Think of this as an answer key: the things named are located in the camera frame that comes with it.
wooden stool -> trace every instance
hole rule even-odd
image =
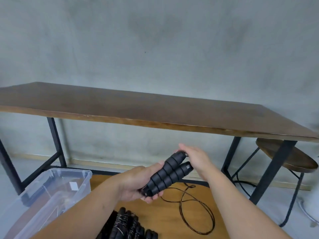
[[[264,138],[257,138],[256,144],[258,148],[249,156],[249,158],[241,165],[241,167],[234,173],[232,176],[232,179],[236,176],[237,181],[234,181],[234,183],[239,183],[241,188],[244,190],[244,192],[250,197],[249,193],[243,188],[241,183],[252,185],[253,187],[256,187],[256,185],[246,182],[246,181],[240,181],[238,179],[238,172],[251,160],[251,158],[258,152],[259,149],[261,149],[268,157],[273,159],[275,153],[280,148],[282,144],[282,140],[276,140],[276,139],[264,139]],[[279,225],[280,227],[285,226],[287,223],[291,210],[293,209],[293,205],[296,201],[296,197],[298,194],[298,191],[300,189],[300,185],[303,179],[303,176],[305,173],[312,173],[318,168],[318,164],[316,161],[314,161],[311,157],[309,157],[307,154],[299,150],[298,148],[294,147],[290,155],[288,156],[285,163],[282,165],[286,169],[288,169],[294,176],[298,178],[298,183],[295,189],[295,192],[293,194],[293,198],[291,200],[291,203],[289,205],[289,209],[286,215],[285,220]]]

floor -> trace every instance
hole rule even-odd
[[[29,176],[36,168],[38,168],[43,161],[39,160],[24,160],[13,159],[21,180]],[[3,167],[0,167],[0,214],[4,209],[12,203],[17,197],[17,194],[12,187]],[[248,193],[252,193],[252,188],[249,185],[243,185]],[[293,189],[270,187],[265,192],[264,196],[258,203],[258,207],[262,209],[273,221],[277,224],[281,223],[288,211],[288,206],[293,196]],[[308,191],[300,191],[299,198],[304,198]],[[319,226],[310,227],[311,221],[306,217],[299,206],[296,204],[293,207],[290,219],[283,228],[293,239],[313,239],[319,235]]]

right hand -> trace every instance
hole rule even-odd
[[[190,164],[197,171],[199,176],[207,181],[208,175],[212,173],[212,170],[217,169],[212,162],[210,161],[207,153],[205,153],[200,148],[186,146],[185,144],[180,143],[179,150],[184,151],[189,156]]]

pile of jump rope handles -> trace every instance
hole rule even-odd
[[[96,239],[158,239],[158,234],[146,230],[138,222],[138,217],[121,207],[113,211]]]

